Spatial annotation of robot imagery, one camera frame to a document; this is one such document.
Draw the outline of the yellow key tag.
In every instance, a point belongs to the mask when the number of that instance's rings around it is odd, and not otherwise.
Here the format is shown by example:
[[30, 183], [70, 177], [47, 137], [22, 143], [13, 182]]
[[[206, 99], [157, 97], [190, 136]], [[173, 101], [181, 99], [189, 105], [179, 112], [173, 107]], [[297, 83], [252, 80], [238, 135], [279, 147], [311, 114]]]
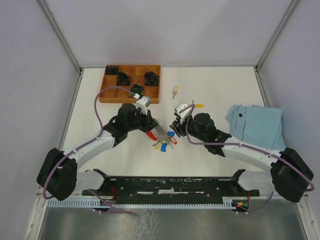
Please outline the yellow key tag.
[[162, 147], [162, 141], [158, 141], [158, 142], [156, 142], [155, 144], [153, 144], [152, 146], [156, 149], [156, 150], [158, 150], [158, 149], [160, 149], [161, 147]]

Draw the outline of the red key tag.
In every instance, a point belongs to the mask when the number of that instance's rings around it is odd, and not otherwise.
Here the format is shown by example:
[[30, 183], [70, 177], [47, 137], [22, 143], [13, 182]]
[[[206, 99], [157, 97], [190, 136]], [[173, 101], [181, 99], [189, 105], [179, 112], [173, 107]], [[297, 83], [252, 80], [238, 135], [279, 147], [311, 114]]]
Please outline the red key tag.
[[170, 137], [170, 138], [169, 138], [169, 143], [176, 145], [178, 142], [177, 142], [177, 140], [176, 140], [174, 137]]

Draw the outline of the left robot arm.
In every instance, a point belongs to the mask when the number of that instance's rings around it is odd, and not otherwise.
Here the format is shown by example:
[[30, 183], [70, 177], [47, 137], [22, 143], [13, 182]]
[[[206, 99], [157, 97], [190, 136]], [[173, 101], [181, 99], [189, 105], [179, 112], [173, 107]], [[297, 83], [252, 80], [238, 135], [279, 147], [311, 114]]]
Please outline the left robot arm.
[[147, 133], [157, 126], [149, 110], [143, 114], [135, 105], [124, 103], [117, 115], [93, 139], [67, 150], [51, 149], [36, 182], [59, 201], [67, 199], [74, 192], [86, 190], [106, 195], [111, 189], [110, 177], [99, 169], [87, 172], [80, 172], [79, 169], [95, 156], [119, 145], [129, 132], [140, 130]]

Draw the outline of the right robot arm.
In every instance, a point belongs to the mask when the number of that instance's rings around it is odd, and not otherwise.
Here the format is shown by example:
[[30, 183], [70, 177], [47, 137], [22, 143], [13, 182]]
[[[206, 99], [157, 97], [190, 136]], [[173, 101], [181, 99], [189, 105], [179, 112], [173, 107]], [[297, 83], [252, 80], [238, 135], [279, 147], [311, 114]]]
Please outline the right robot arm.
[[259, 171], [239, 169], [229, 183], [236, 196], [246, 191], [263, 190], [277, 192], [284, 199], [298, 203], [304, 193], [311, 192], [314, 174], [301, 156], [292, 148], [272, 150], [258, 147], [237, 139], [216, 128], [208, 113], [178, 111], [170, 127], [178, 137], [194, 137], [197, 145], [224, 158], [242, 161], [259, 168]]

